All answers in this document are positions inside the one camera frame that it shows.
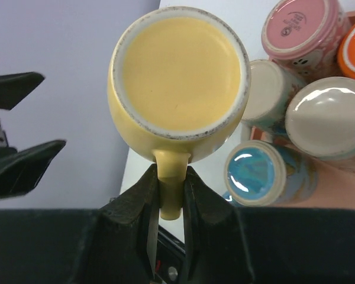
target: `metal bolt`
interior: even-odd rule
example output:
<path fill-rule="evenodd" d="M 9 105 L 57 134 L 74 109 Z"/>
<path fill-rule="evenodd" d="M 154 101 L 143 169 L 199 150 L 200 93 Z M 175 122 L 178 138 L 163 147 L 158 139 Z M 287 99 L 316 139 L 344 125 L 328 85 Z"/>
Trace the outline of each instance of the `metal bolt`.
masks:
<path fill-rule="evenodd" d="M 178 278 L 178 271 L 176 270 L 175 267 L 173 266 L 168 267 L 167 272 L 168 272 L 168 277 L 170 277 L 172 281 L 175 281 Z"/>

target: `gray wall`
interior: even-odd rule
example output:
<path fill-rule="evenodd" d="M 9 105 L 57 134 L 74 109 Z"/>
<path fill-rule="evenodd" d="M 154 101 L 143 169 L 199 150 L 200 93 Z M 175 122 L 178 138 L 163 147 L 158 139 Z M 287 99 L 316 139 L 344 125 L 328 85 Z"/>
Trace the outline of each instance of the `gray wall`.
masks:
<path fill-rule="evenodd" d="M 107 71 L 121 33 L 159 0 L 0 0 L 0 75 L 37 71 L 46 80 L 1 111 L 9 143 L 56 138 L 66 147 L 37 188 L 0 208 L 96 208 L 118 195 L 128 147 L 107 104 Z"/>

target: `white table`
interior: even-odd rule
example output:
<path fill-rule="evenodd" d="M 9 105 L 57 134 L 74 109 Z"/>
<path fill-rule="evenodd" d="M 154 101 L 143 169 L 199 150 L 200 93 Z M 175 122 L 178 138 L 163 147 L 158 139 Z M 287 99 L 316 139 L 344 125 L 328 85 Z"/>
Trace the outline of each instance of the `white table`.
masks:
<path fill-rule="evenodd" d="M 340 0 L 345 11 L 355 11 L 355 0 Z M 191 6 L 204 9 L 224 20 L 241 38 L 250 60 L 266 59 L 260 32 L 263 23 L 276 5 L 277 0 L 255 0 L 254 2 L 242 0 L 161 0 L 160 7 Z M 244 131 L 239 125 L 234 134 L 214 154 L 206 159 L 191 164 L 202 180 L 219 194 L 226 191 L 223 178 L 225 160 L 230 151 L 247 140 L 249 131 Z M 121 193 L 139 180 L 151 163 L 130 150 L 125 167 L 124 178 L 121 185 Z M 159 224 L 170 231 L 181 241 L 184 241 L 183 218 L 175 221 L 160 219 Z"/>

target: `yellow mug handle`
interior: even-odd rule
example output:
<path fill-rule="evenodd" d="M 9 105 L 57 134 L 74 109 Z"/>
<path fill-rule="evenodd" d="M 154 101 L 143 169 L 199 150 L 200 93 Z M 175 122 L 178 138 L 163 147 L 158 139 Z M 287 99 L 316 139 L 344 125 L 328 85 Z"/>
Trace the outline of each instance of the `yellow mug handle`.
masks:
<path fill-rule="evenodd" d="M 183 207 L 183 187 L 191 154 L 154 150 L 158 167 L 160 216 L 176 220 Z"/>

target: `yellow mug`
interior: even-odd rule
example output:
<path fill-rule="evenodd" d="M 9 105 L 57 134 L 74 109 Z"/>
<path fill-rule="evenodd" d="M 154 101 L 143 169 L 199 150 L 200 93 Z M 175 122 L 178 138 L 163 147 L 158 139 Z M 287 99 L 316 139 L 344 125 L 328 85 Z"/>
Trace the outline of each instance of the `yellow mug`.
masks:
<path fill-rule="evenodd" d="M 213 153 L 238 126 L 249 97 L 248 60 L 226 23 L 191 7 L 141 17 L 114 48 L 111 115 L 125 142 L 157 163 L 163 219 L 180 216 L 188 163 Z"/>

